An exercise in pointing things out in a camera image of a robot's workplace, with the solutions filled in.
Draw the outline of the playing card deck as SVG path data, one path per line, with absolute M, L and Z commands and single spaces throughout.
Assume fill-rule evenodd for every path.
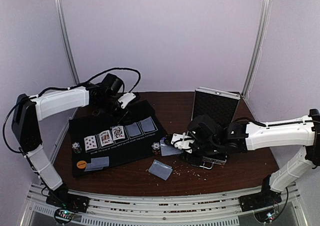
M 162 156 L 182 154 L 182 151 L 165 143 L 165 138 L 160 140 L 160 152 Z

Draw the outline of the aluminium poker case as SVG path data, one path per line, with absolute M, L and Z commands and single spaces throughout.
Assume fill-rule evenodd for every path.
M 233 120 L 240 99 L 239 92 L 198 87 L 194 91 L 191 118 L 206 114 L 220 126 L 226 127 Z M 210 170 L 214 165 L 225 165 L 228 157 L 223 154 L 199 157 L 184 153 L 181 158 L 194 167 Z

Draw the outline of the black poker mat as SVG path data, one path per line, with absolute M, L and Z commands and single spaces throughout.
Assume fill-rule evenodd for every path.
M 155 130 L 145 133 L 142 130 L 140 121 L 149 117 L 153 120 Z M 133 123 L 138 124 L 141 135 L 131 138 L 126 126 Z M 99 134 L 109 130 L 113 139 L 111 130 L 115 126 L 123 126 L 125 139 L 113 140 L 113 144 L 102 147 Z M 144 100 L 128 106 L 125 115 L 119 118 L 102 114 L 72 119 L 69 121 L 69 134 L 71 143 L 78 142 L 82 148 L 80 154 L 72 153 L 72 175 L 77 178 L 92 172 L 84 172 L 84 169 L 77 168 L 76 163 L 81 160 L 86 161 L 88 164 L 91 163 L 92 158 L 108 156 L 109 166 L 103 167 L 104 169 L 153 156 L 152 144 L 159 143 L 166 136 L 166 130 L 157 119 L 152 105 L 147 100 Z M 86 152 L 84 138 L 93 135 L 96 138 L 98 149 Z

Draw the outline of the poker chip stack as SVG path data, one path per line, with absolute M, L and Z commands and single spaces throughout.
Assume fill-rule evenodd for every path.
M 161 154 L 161 145 L 158 142 L 152 144 L 152 152 L 155 155 Z
M 75 154 L 80 154 L 82 152 L 81 145 L 78 142 L 74 142 L 71 145 L 71 148 Z

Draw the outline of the orange big blind button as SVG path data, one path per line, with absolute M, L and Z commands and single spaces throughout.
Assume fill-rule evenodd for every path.
M 84 160 L 78 161 L 78 162 L 76 163 L 76 166 L 77 166 L 78 169 L 86 169 L 86 167 L 87 167 L 87 162 L 84 161 Z

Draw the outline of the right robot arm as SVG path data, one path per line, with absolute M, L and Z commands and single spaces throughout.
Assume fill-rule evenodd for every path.
M 311 109 L 300 118 L 257 122 L 239 118 L 221 127 L 208 115 L 196 117 L 187 127 L 188 136 L 173 140 L 179 149 L 197 156 L 245 153 L 265 147 L 300 145 L 285 166 L 264 179 L 256 196 L 260 206 L 268 206 L 289 184 L 320 165 L 320 113 Z

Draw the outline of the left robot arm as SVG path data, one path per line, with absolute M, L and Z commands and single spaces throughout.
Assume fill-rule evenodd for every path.
M 72 203 L 72 197 L 44 152 L 39 122 L 61 112 L 88 105 L 105 107 L 111 113 L 123 111 L 135 98 L 136 95 L 132 92 L 117 96 L 112 88 L 91 83 L 69 88 L 49 87 L 33 96 L 21 94 L 4 120 L 2 133 L 5 134 L 5 126 L 11 118 L 11 130 L 19 143 L 19 149 L 8 149 L 23 155 L 48 188 L 53 201 L 61 208 L 67 208 Z

